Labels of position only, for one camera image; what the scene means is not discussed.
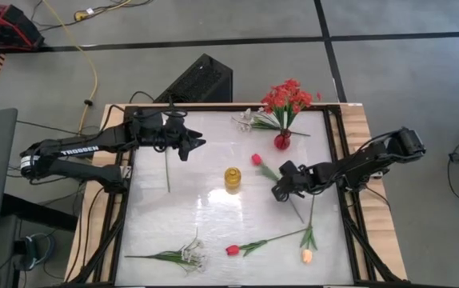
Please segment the white tabletop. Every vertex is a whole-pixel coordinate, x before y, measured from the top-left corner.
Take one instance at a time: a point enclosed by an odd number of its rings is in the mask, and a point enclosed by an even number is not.
[[[119,255],[116,286],[208,285],[321,285],[351,284],[352,273],[334,186],[317,196],[313,233],[317,251],[313,261],[301,261],[302,233],[272,241],[243,258],[229,257],[225,248],[273,238],[306,227],[311,197],[276,202],[274,182],[262,176],[250,156],[258,153],[273,170],[287,160],[298,166],[331,162],[322,112],[301,112],[291,130],[288,150],[273,146],[277,131],[241,132],[231,117],[237,112],[189,112],[186,127],[200,131],[207,143],[181,162],[177,150],[159,154],[140,148],[135,155],[126,223]],[[166,181],[166,157],[170,192]],[[226,191],[224,172],[237,167],[241,186]],[[209,261],[204,272],[186,275],[172,262],[127,255],[150,255],[178,250],[189,244],[198,230]]]

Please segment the black box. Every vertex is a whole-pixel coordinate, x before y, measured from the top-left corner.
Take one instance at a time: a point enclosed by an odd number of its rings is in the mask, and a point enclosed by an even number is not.
[[[176,79],[155,103],[232,102],[233,70],[203,54]]]

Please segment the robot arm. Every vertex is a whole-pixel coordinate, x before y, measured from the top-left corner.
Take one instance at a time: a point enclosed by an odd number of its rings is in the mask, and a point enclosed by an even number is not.
[[[376,173],[386,174],[389,165],[418,160],[425,147],[414,130],[402,128],[372,140],[367,147],[335,163],[323,162],[298,168],[288,161],[279,171],[281,179],[272,189],[276,200],[284,202],[290,194],[304,198],[301,192],[320,194],[336,181],[343,181],[347,190],[361,190]]]
[[[164,152],[167,147],[178,149],[180,159],[186,161],[189,152],[206,141],[200,139],[201,133],[185,128],[184,121],[181,115],[172,113],[164,124],[160,111],[143,110],[121,125],[107,128],[98,134],[35,143],[20,153],[22,176],[30,180],[51,175],[95,180],[108,193],[123,193],[128,186],[120,166],[97,167],[59,158],[76,157],[95,151],[126,152],[139,146],[152,146],[157,152]]]

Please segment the red machine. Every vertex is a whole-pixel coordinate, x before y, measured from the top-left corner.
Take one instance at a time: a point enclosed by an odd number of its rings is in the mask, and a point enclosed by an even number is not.
[[[44,41],[38,28],[12,5],[0,5],[0,48],[36,50]]]

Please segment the yellow cup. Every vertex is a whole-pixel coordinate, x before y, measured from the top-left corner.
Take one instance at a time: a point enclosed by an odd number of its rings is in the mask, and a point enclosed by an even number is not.
[[[224,173],[224,183],[228,189],[237,189],[240,186],[242,176],[240,170],[236,167],[226,169]]]

